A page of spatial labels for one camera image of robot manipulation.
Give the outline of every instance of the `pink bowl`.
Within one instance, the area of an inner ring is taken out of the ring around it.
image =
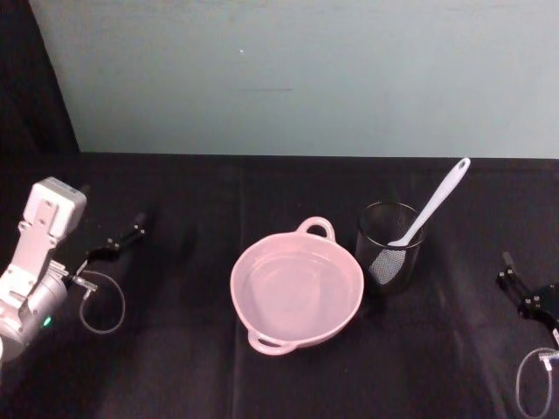
[[[307,233],[313,225],[326,237]],[[331,338],[355,315],[362,294],[361,267],[319,216],[253,244],[231,273],[231,297],[248,341],[267,355]]]

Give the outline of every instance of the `black mesh cup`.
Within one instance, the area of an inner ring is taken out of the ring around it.
[[[411,227],[418,212],[403,203],[372,203],[359,217],[355,259],[365,275],[365,289],[373,294],[401,292],[424,239],[424,229],[407,246],[390,246]]]

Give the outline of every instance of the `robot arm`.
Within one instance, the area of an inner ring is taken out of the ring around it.
[[[16,251],[0,277],[2,361],[18,357],[65,300],[68,272],[52,254],[77,227],[85,207],[84,194],[54,177],[33,185]]]

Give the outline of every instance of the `white spatula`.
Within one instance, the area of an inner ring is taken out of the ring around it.
[[[395,242],[388,243],[388,246],[405,247],[410,244],[411,239],[416,235],[419,229],[425,224],[438,206],[451,194],[456,186],[466,174],[470,167],[470,159],[467,157],[460,160],[456,166],[446,175],[446,178],[438,185],[437,190],[418,215],[416,221],[413,222],[408,231],[402,238]],[[405,251],[392,251],[384,249],[369,267],[369,272],[381,284],[388,284],[402,269],[405,260]]]

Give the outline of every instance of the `wall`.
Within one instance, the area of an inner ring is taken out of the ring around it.
[[[83,150],[559,157],[556,0],[31,0]]]

